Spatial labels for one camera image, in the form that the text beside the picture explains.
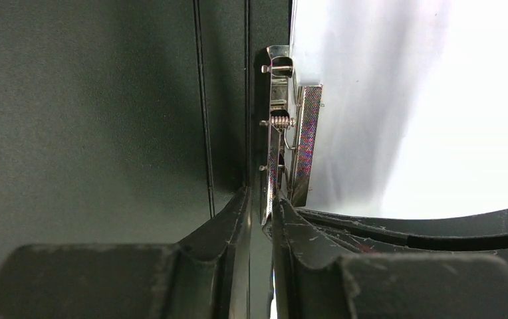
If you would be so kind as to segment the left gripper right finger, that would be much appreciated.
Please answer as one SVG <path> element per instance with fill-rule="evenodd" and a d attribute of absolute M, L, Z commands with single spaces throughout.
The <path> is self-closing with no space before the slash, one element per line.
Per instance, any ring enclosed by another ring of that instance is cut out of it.
<path fill-rule="evenodd" d="M 508 262 L 488 253 L 355 253 L 278 199 L 279 318 L 508 318 Z"/>

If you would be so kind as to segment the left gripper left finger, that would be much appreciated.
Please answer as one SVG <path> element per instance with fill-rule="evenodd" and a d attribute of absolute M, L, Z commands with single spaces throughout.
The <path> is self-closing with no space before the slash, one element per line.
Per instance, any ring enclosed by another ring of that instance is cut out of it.
<path fill-rule="evenodd" d="M 25 245 L 0 268 L 0 318 L 247 318 L 251 190 L 176 243 Z"/>

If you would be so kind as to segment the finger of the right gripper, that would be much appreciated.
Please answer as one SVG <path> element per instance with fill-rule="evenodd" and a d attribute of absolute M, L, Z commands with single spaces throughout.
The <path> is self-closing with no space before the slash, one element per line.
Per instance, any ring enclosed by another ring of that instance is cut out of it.
<path fill-rule="evenodd" d="M 508 209 L 447 219 L 386 219 L 297 213 L 355 253 L 488 253 L 508 262 Z"/>

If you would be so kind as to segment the white paper sheet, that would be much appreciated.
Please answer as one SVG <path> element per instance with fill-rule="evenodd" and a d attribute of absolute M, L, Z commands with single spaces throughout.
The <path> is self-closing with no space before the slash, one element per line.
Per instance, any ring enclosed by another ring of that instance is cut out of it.
<path fill-rule="evenodd" d="M 307 209 L 508 208 L 508 1 L 295 1 L 290 44 L 323 87 Z"/>

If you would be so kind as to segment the metal folder clip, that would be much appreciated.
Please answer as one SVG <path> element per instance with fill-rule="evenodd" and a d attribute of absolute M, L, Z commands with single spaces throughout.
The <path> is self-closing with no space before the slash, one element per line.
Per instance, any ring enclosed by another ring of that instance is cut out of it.
<path fill-rule="evenodd" d="M 267 224 L 280 193 L 295 207 L 304 207 L 322 108 L 322 84 L 298 84 L 288 45 L 266 48 L 269 62 L 261 73 L 269 77 L 269 103 L 259 121 L 264 132 L 265 160 L 261 172 L 260 222 Z"/>

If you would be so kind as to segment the teal folder black inside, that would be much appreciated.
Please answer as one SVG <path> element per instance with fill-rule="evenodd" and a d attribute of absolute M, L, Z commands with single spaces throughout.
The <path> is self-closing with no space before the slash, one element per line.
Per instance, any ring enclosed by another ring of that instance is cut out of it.
<path fill-rule="evenodd" d="M 0 1 L 0 266 L 174 243 L 252 184 L 247 117 L 288 1 Z"/>

